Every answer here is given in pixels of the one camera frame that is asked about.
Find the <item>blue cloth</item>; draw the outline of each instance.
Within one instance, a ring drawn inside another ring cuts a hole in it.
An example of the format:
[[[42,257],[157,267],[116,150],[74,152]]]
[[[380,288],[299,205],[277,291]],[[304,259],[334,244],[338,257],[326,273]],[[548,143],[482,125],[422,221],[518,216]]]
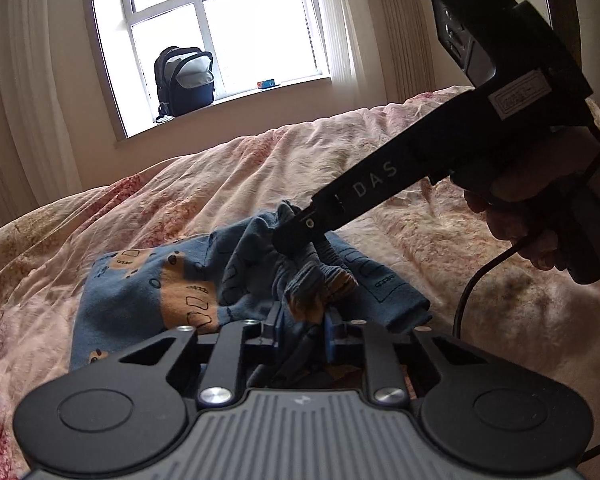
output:
[[[283,202],[209,235],[100,257],[80,300],[71,370],[174,326],[208,333],[233,320],[264,320],[276,301],[283,307],[281,365],[261,368],[261,377],[282,363],[283,375],[297,371],[320,337],[327,306],[393,332],[430,319],[423,295],[333,233],[293,258],[275,251],[273,230],[298,211]]]

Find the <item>person's hand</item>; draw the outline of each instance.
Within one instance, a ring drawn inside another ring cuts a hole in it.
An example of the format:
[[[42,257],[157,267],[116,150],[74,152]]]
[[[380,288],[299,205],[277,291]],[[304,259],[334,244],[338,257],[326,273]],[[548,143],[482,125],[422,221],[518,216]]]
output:
[[[506,202],[526,200],[557,178],[583,172],[599,150],[600,144],[586,128],[565,129],[533,146],[493,183],[491,192]],[[590,179],[589,187],[600,198],[600,169]],[[471,211],[486,213],[489,229],[498,240],[514,244],[528,234],[528,225],[519,215],[491,208],[485,199],[469,191],[464,192],[464,198]],[[547,230],[520,255],[536,268],[550,270],[555,266],[557,249],[557,235]]]

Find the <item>bedspread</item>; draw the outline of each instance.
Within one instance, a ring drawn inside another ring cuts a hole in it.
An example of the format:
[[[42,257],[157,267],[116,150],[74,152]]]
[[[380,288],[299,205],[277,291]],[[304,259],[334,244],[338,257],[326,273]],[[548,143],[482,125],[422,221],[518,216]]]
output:
[[[235,139],[0,229],[0,480],[27,470],[11,431],[14,407],[67,371],[80,294],[99,255],[208,233],[283,198],[305,207],[316,190],[462,90]],[[442,330],[471,275],[509,246],[491,237],[448,180],[435,187],[423,180],[338,234],[427,296]],[[463,329],[469,342],[579,391],[600,441],[600,282],[579,286],[514,256],[478,284]],[[600,479],[600,458],[582,469]]]

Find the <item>silver bolt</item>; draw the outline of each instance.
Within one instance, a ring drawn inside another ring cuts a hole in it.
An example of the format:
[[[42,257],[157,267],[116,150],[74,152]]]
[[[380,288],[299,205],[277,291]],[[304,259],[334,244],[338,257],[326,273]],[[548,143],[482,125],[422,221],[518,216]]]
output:
[[[207,404],[224,404],[231,400],[234,394],[222,386],[212,386],[200,392],[200,400]]]
[[[380,388],[374,393],[374,399],[380,404],[398,404],[406,398],[404,390],[400,388]]]

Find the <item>black and gray backpack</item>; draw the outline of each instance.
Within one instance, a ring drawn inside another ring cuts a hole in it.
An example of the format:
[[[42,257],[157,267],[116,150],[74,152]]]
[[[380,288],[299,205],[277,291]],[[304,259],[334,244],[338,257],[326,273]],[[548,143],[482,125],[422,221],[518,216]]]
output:
[[[214,58],[194,46],[165,48],[155,60],[155,85],[158,87],[159,121],[205,107],[214,101]]]

